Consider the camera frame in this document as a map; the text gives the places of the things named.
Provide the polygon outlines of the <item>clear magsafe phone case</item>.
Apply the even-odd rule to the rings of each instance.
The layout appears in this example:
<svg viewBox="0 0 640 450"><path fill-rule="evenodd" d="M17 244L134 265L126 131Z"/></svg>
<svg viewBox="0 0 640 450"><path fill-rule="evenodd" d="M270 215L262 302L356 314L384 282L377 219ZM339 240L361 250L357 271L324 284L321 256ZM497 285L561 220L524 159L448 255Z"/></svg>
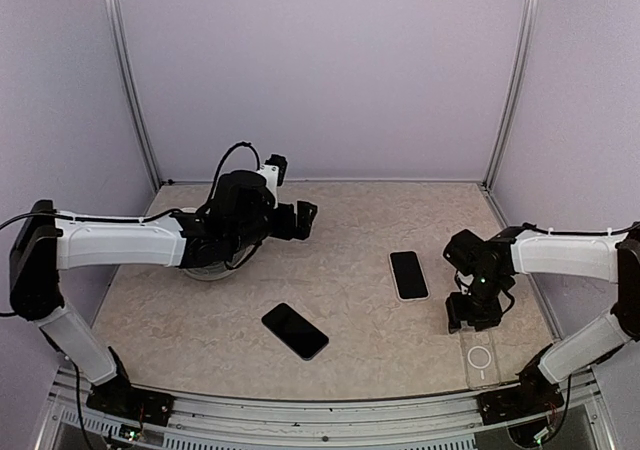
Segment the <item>clear magsafe phone case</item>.
<svg viewBox="0 0 640 450"><path fill-rule="evenodd" d="M465 328L460 344L468 387L478 390L499 385L501 375L491 333Z"/></svg>

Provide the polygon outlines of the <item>black phone screen up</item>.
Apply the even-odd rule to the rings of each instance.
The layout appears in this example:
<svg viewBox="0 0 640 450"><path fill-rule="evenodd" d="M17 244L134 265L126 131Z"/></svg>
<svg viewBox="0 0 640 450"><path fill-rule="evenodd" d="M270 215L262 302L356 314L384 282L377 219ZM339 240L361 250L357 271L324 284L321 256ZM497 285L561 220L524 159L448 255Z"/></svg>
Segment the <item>black phone screen up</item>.
<svg viewBox="0 0 640 450"><path fill-rule="evenodd" d="M262 318L262 324L305 361L329 344L329 337L286 303L279 303Z"/></svg>

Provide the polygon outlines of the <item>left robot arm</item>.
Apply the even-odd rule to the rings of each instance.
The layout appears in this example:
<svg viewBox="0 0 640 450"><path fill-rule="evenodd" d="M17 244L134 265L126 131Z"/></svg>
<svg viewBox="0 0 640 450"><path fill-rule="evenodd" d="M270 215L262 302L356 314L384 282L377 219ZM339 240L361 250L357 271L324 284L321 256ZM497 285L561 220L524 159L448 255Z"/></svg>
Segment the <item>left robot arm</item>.
<svg viewBox="0 0 640 450"><path fill-rule="evenodd" d="M121 415L140 404L117 353L101 343L65 301L59 273L90 266L158 265L199 280L219 280L241 268L267 238L305 240L318 208L279 201L283 179L274 164L222 175L196 210L154 216L105 217L58 211L40 200L18 216L23 226L10 252L10 305L35 323Z"/></svg>

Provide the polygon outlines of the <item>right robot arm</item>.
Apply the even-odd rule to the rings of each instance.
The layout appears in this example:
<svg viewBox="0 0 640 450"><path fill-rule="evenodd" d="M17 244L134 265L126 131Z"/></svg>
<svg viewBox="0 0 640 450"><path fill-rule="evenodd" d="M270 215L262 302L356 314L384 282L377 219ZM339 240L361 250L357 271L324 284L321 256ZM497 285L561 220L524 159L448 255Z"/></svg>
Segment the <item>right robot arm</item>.
<svg viewBox="0 0 640 450"><path fill-rule="evenodd" d="M505 314L499 298L509 296L518 275L558 274L594 278L616 285L612 308L573 335L549 346L518 374L511 403L535 412L557 386L580 370L639 338L639 225L600 232L511 226L484 240L468 229L443 251L456 274L457 291L445 307L448 330L498 326Z"/></svg>

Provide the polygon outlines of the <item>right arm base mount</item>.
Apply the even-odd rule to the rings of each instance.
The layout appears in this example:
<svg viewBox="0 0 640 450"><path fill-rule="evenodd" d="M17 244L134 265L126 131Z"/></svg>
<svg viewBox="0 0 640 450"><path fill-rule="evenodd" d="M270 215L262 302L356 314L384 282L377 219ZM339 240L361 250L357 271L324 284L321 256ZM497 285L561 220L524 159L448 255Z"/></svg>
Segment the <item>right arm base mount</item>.
<svg viewBox="0 0 640 450"><path fill-rule="evenodd" d="M476 397L484 425L493 425L550 411L564 405L559 390L527 396L520 387L500 388Z"/></svg>

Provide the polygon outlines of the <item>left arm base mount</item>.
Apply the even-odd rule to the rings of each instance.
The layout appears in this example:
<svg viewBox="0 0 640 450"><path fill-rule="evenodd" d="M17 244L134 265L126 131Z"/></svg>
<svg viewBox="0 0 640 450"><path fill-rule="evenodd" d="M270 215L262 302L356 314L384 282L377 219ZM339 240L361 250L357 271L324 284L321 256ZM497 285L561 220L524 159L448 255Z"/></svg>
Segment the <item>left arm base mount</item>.
<svg viewBox="0 0 640 450"><path fill-rule="evenodd" d="M167 393L141 388L100 390L95 388L87 398L88 408L108 415L166 427L175 398Z"/></svg>

